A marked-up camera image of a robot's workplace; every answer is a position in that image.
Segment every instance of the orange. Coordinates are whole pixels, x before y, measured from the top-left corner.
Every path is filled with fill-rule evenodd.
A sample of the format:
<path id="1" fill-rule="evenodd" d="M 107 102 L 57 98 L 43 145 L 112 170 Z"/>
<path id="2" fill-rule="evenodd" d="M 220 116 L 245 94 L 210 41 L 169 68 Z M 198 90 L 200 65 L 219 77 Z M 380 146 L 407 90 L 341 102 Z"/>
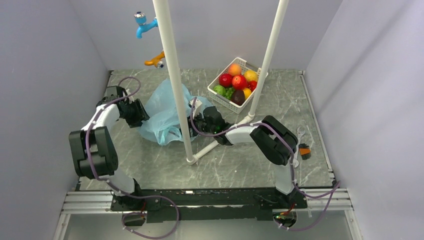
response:
<path id="1" fill-rule="evenodd" d="M 248 97 L 252 94 L 252 91 L 249 88 L 245 88 L 243 89 L 243 93 L 244 93 L 244 99 L 248 99 Z"/>
<path id="2" fill-rule="evenodd" d="M 238 65 L 237 63 L 233 63 L 228 67 L 228 73 L 231 74 L 231 76 L 241 75 L 242 74 L 242 67 Z"/>

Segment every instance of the yellow fruit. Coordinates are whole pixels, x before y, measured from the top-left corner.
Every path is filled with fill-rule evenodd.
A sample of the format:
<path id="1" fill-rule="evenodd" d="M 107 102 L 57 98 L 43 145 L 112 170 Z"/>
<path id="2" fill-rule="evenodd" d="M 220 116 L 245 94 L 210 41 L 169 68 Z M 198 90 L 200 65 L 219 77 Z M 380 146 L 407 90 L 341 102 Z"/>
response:
<path id="1" fill-rule="evenodd" d="M 244 99 L 248 99 L 248 97 L 252 94 L 252 91 L 249 88 L 245 88 L 243 89 L 243 93 L 244 93 Z"/>
<path id="2" fill-rule="evenodd" d="M 242 74 L 242 67 L 238 65 L 237 63 L 233 63 L 228 67 L 228 73 L 231 74 L 231 76 L 235 75 L 241 75 Z"/>
<path id="3" fill-rule="evenodd" d="M 253 70 L 247 70 L 243 76 L 246 78 L 247 82 L 258 81 L 258 74 Z"/>

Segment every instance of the red fruit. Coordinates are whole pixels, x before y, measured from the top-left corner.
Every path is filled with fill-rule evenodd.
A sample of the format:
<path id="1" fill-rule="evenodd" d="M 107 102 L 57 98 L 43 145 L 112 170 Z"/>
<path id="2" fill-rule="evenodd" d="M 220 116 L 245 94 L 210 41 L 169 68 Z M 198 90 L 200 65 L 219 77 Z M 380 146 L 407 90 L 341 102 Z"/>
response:
<path id="1" fill-rule="evenodd" d="M 219 76 L 219 85 L 223 86 L 224 88 L 231 87 L 231 82 L 233 80 L 233 76 L 229 73 L 224 73 L 221 76 Z"/>
<path id="2" fill-rule="evenodd" d="M 235 75 L 232 78 L 232 87 L 236 90 L 243 90 L 248 87 L 248 81 L 243 75 Z"/>
<path id="3" fill-rule="evenodd" d="M 249 82 L 249 89 L 253 92 L 256 89 L 256 86 L 258 85 L 257 81 L 250 81 Z"/>

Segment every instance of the blue faucet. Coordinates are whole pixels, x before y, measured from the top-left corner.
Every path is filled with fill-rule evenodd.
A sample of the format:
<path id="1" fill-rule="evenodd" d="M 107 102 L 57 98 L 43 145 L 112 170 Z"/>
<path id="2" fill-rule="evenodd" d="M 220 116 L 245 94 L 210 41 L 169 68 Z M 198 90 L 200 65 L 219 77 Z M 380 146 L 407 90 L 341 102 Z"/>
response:
<path id="1" fill-rule="evenodd" d="M 153 19 L 153 21 L 151 21 L 151 23 L 146 24 L 146 15 L 141 11 L 138 11 L 136 14 L 134 14 L 134 18 L 135 22 L 138 24 L 137 33 L 135 34 L 138 39 L 142 38 L 142 33 L 145 33 L 150 29 L 158 26 L 158 20 L 156 17 Z"/>

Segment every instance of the yellow faucet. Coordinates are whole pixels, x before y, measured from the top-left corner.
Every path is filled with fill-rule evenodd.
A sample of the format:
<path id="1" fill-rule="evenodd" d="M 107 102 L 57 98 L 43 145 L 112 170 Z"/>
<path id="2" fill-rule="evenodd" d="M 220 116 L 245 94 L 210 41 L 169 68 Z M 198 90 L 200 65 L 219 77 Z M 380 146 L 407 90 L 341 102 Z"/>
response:
<path id="1" fill-rule="evenodd" d="M 144 65 L 146 66 L 155 66 L 157 69 L 161 69 L 165 66 L 164 61 L 162 59 L 165 57 L 164 51 L 162 51 L 159 55 L 152 58 L 150 61 L 145 61 Z"/>

